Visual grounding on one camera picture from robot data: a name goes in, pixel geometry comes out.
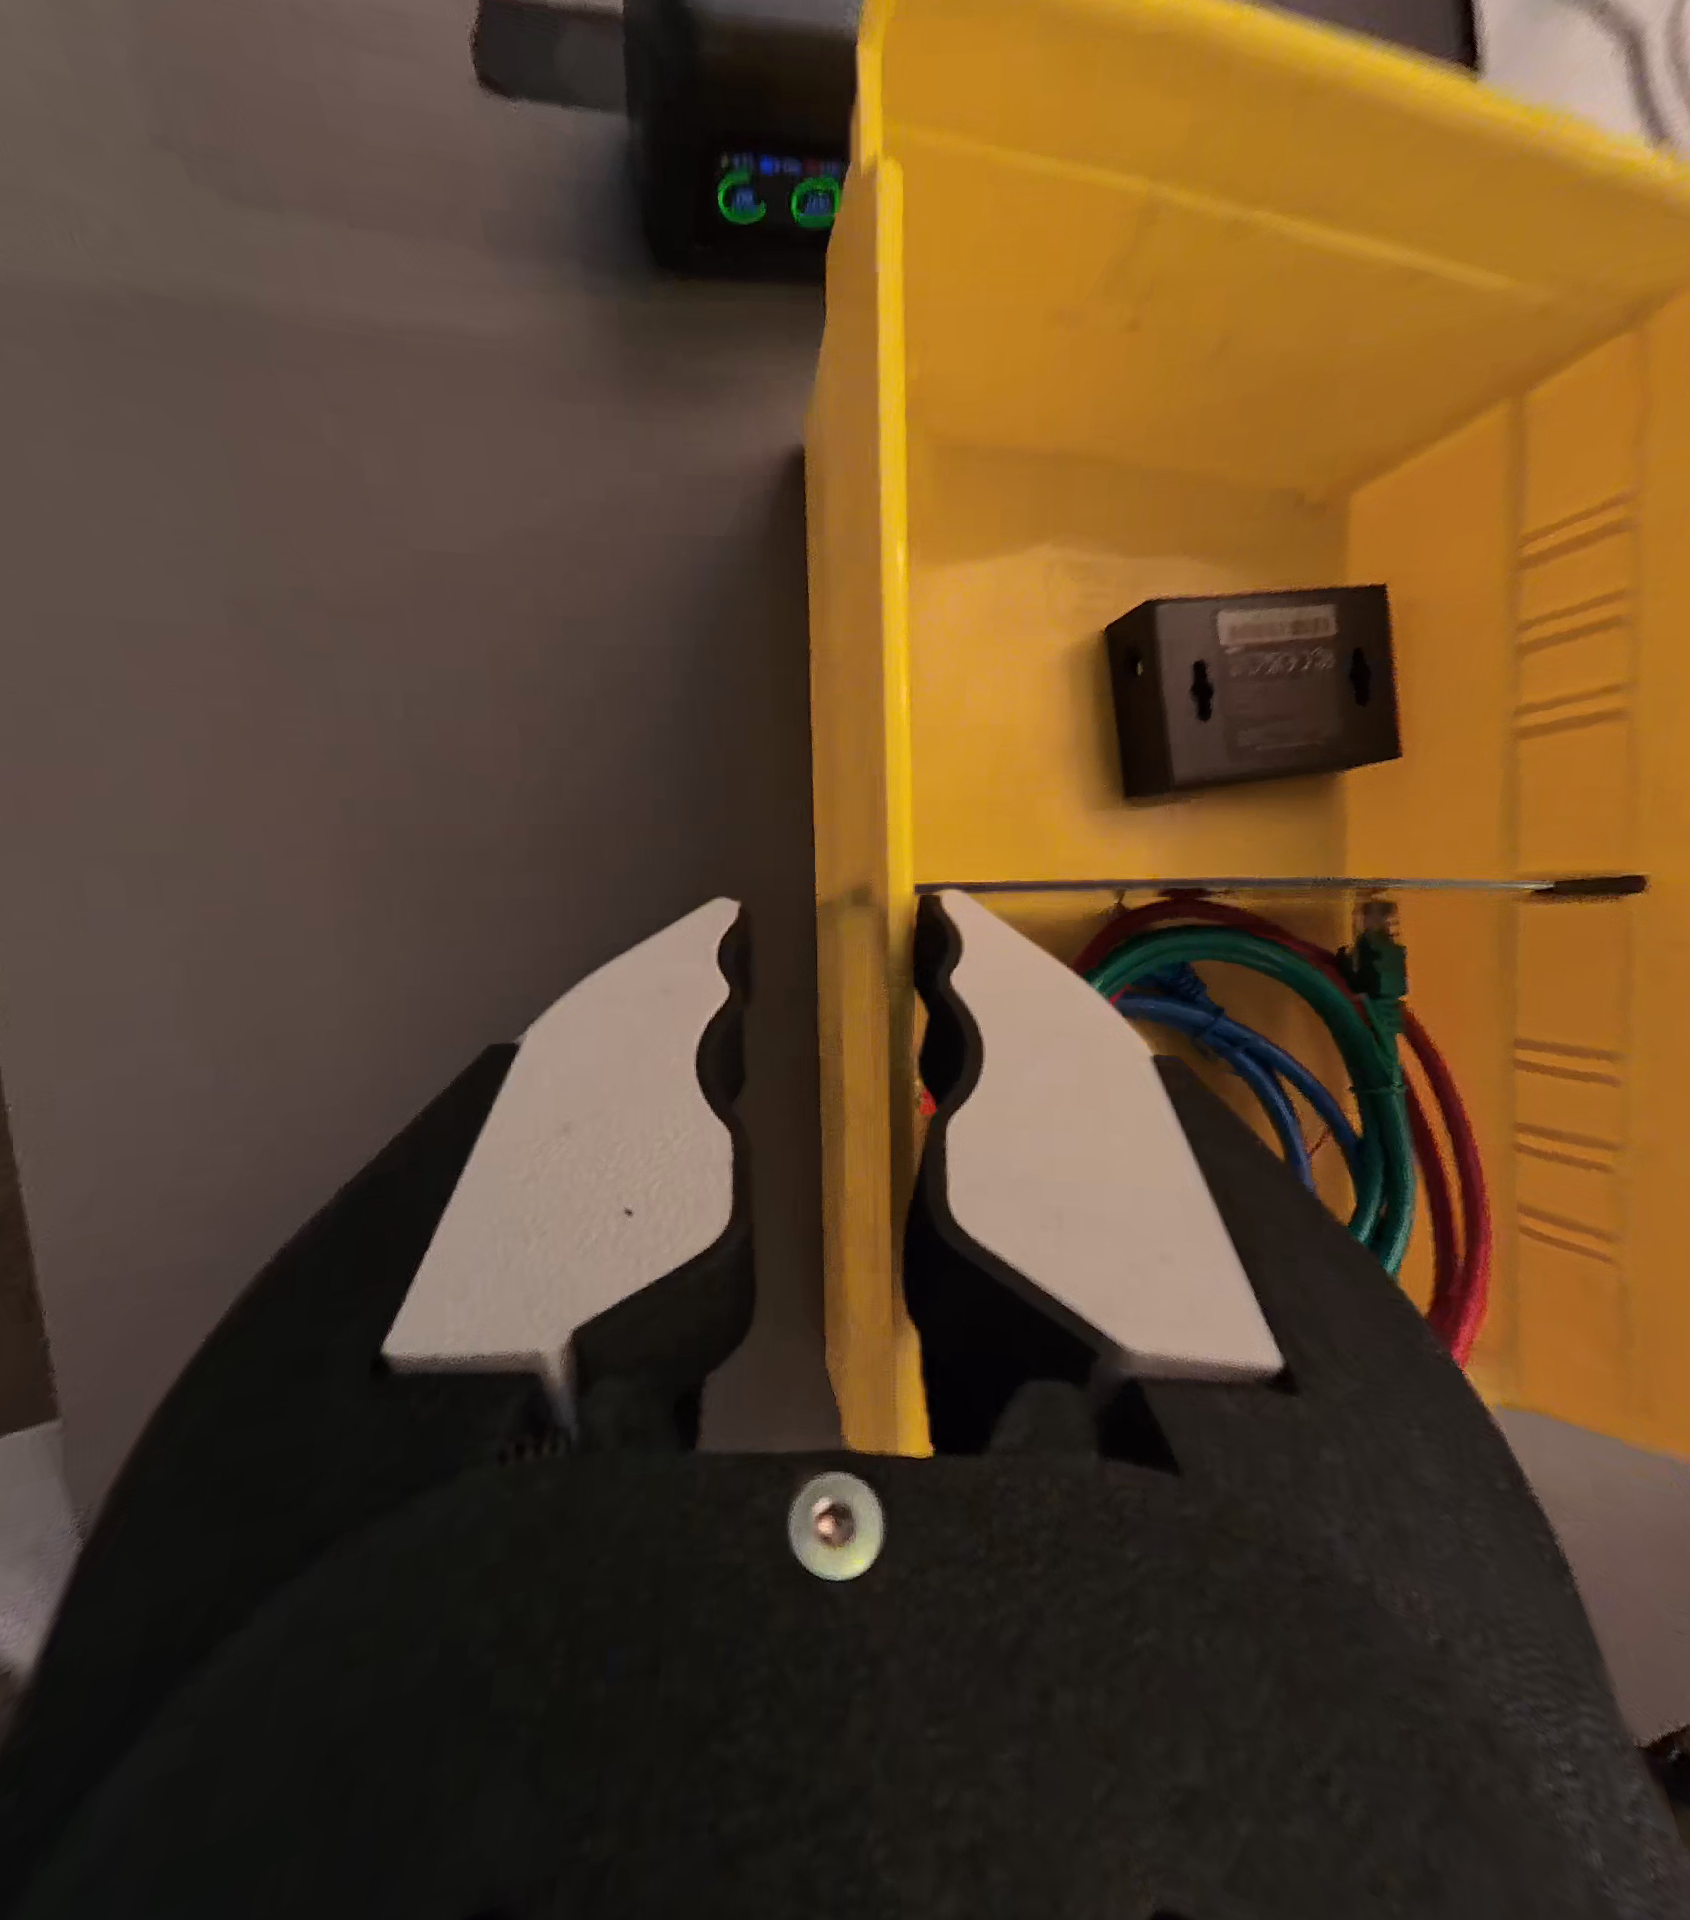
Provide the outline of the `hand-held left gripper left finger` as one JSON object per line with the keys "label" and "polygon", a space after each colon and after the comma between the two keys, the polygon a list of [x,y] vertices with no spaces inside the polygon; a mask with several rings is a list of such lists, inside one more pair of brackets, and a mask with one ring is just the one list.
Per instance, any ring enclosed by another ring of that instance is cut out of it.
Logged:
{"label": "hand-held left gripper left finger", "polygon": [[749,927],[714,896],[521,1033],[381,1341],[400,1377],[608,1380],[695,1424],[757,1284],[737,1122]]}

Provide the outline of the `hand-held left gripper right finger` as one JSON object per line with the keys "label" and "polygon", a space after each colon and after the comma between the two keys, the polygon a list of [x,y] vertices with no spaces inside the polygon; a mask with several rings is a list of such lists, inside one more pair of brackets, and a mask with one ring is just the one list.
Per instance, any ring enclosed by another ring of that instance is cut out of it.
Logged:
{"label": "hand-held left gripper right finger", "polygon": [[936,1092],[947,1226],[1135,1380],[1260,1384],[1285,1359],[1145,1042],[981,901],[920,902],[918,949],[967,1044]]}

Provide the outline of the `black network switch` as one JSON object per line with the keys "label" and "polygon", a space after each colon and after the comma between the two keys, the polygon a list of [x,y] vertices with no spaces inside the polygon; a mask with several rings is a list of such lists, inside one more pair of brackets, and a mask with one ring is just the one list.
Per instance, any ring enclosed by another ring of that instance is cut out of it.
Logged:
{"label": "black network switch", "polygon": [[1101,632],[1131,805],[1402,756],[1381,585],[1154,597]]}

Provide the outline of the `yellow plastic bin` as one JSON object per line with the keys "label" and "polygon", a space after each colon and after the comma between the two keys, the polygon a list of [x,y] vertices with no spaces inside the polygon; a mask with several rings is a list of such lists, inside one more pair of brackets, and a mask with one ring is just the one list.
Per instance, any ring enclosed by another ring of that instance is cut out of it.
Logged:
{"label": "yellow plastic bin", "polygon": [[[899,1305],[918,884],[1409,902],[1498,1228],[1475,1383],[1690,1461],[1690,158],[1242,5],[869,5],[806,425],[821,1220]],[[1127,805],[1101,629],[1380,585],[1402,759]]]}

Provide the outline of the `black device with green display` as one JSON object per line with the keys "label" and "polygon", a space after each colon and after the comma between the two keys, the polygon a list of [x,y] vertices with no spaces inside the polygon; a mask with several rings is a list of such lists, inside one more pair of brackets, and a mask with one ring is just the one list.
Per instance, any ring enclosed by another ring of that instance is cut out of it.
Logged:
{"label": "black device with green display", "polygon": [[850,171],[857,2],[477,2],[474,81],[613,115],[673,277],[820,285]]}

